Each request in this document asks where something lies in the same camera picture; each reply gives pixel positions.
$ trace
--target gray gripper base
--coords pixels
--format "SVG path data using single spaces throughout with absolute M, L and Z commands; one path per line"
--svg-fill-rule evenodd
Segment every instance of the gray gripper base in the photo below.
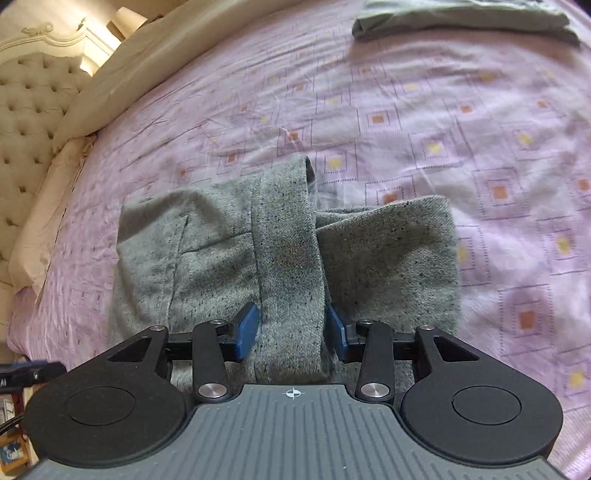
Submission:
M 425 450 L 389 407 L 361 403 L 342 385 L 246 385 L 197 409 L 168 446 L 129 465 L 79 469 L 51 460 L 27 480 L 558 480 L 541 458 L 509 468 L 455 464 Z

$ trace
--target patterned bedsheet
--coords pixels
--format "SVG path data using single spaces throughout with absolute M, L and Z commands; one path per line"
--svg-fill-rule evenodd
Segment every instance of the patterned bedsheet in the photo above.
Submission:
M 27 291 L 17 298 L 11 346 L 69 368 L 105 348 L 123 202 L 271 168 L 298 151 L 316 166 L 321 207 L 449 198 L 459 336 L 558 396 L 565 425 L 551 459 L 586 479 L 591 54 L 475 31 L 353 43 L 359 7 L 325 0 L 266 17 L 103 129 L 40 304 Z

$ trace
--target pillow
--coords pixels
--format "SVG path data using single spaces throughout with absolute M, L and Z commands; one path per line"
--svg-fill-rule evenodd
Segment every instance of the pillow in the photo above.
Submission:
M 17 236 L 8 263 L 14 293 L 32 287 L 43 289 L 57 231 L 70 200 L 85 154 L 95 137 L 68 140 L 51 162 L 27 221 Z

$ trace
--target folded green cloth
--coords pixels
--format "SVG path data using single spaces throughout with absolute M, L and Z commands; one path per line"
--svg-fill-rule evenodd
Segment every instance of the folded green cloth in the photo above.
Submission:
M 234 384 L 351 384 L 355 366 L 336 362 L 324 342 L 327 305 L 398 331 L 429 323 L 453 333 L 455 245 L 443 197 L 316 211 L 314 173 L 304 158 L 174 190 L 122 209 L 109 341 L 151 325 L 189 332 L 231 319 L 253 301 L 262 320 L 248 359 L 228 365 Z M 189 388 L 188 365 L 175 365 L 173 383 Z M 398 388 L 410 384 L 404 365 Z
M 367 0 L 353 36 L 369 40 L 433 27 L 537 33 L 579 45 L 566 14 L 535 0 Z

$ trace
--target tufted headboard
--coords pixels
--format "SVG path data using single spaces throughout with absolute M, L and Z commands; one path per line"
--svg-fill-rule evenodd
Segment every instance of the tufted headboard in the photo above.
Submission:
M 28 54 L 0 64 L 0 283 L 12 246 L 54 157 L 51 141 L 88 84 L 80 59 Z

